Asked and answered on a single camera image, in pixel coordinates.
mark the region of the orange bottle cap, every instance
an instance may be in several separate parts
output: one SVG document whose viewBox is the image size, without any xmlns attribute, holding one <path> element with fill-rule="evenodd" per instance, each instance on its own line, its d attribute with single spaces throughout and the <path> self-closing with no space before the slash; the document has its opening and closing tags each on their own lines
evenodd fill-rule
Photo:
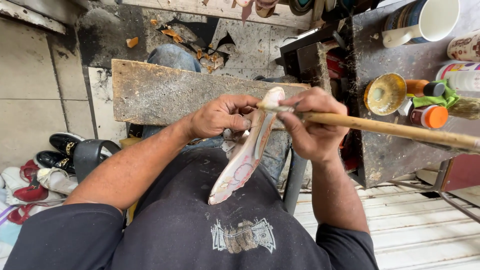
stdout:
<svg viewBox="0 0 480 270">
<path fill-rule="evenodd" d="M 425 124 L 431 128 L 442 127 L 448 120 L 448 111 L 445 107 L 437 106 L 428 110 L 425 115 Z"/>
</svg>

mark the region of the wooden brush handle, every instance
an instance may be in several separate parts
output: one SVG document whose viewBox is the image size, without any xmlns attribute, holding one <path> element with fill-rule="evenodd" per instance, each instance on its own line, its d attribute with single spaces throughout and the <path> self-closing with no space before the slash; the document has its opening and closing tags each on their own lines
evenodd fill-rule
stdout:
<svg viewBox="0 0 480 270">
<path fill-rule="evenodd" d="M 456 148 L 480 152 L 480 137 L 462 135 L 445 131 L 433 131 L 426 128 L 386 123 L 381 121 L 346 116 L 336 113 L 303 112 L 300 118 L 311 122 L 340 125 L 353 129 L 389 134 L 423 142 L 436 143 Z"/>
</svg>

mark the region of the black t-shirt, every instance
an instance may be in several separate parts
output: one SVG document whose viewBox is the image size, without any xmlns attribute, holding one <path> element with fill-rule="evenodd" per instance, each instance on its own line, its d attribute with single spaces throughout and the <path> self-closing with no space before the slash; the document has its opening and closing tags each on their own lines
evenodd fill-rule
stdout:
<svg viewBox="0 0 480 270">
<path fill-rule="evenodd" d="M 38 213 L 23 224 L 4 269 L 378 269 L 365 232 L 323 224 L 314 241 L 262 168 L 226 201 L 208 205 L 227 163 L 218 148 L 179 154 L 139 200 L 124 232 L 110 205 Z"/>
</svg>

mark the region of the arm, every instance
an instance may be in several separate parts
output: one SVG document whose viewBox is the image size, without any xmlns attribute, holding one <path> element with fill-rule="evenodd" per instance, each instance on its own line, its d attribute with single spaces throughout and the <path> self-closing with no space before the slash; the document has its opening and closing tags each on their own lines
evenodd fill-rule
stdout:
<svg viewBox="0 0 480 270">
<path fill-rule="evenodd" d="M 210 101 L 200 110 L 102 162 L 75 188 L 64 205 L 102 203 L 120 211 L 127 209 L 191 140 L 220 135 L 225 128 L 249 129 L 250 120 L 231 114 L 239 109 L 251 109 L 259 101 L 247 95 L 222 95 Z"/>
<path fill-rule="evenodd" d="M 299 112 L 347 114 L 345 105 L 319 87 L 313 87 L 280 104 L 296 105 L 296 111 Z M 318 223 L 370 233 L 360 198 L 338 156 L 338 145 L 348 128 L 309 121 L 302 123 L 291 112 L 279 112 L 277 116 L 290 132 L 295 151 L 312 161 L 312 204 Z"/>
</svg>

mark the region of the printed graphic on shirt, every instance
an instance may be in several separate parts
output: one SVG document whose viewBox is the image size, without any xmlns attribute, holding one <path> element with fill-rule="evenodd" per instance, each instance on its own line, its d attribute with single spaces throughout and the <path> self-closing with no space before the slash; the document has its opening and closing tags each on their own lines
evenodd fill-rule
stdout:
<svg viewBox="0 0 480 270">
<path fill-rule="evenodd" d="M 211 228 L 213 238 L 213 249 L 219 251 L 226 249 L 232 254 L 239 253 L 242 250 L 264 246 L 273 252 L 275 249 L 275 238 L 272 232 L 272 226 L 265 218 L 260 221 L 244 220 L 238 224 L 237 228 L 222 228 L 220 221 L 217 220 Z"/>
</svg>

